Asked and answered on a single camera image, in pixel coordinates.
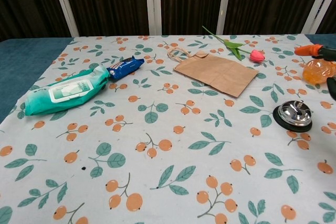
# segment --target tablecloth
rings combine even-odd
[[[75,38],[31,89],[133,55],[145,63],[68,111],[25,116],[18,100],[0,125],[0,223],[335,222],[335,105],[325,84],[301,80],[310,59],[293,53],[309,40],[221,37],[266,57],[244,55],[259,74],[237,99],[166,55],[179,46],[237,60],[212,36]],[[299,99],[313,111],[303,134],[271,115]]]

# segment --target curtain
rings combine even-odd
[[[315,0],[229,0],[223,34],[300,33]]]
[[[80,36],[148,35],[146,0],[69,0]]]
[[[221,0],[161,0],[162,34],[216,33]]]
[[[332,0],[317,34],[336,34],[336,0]]]
[[[0,40],[69,37],[59,0],[0,0]]]

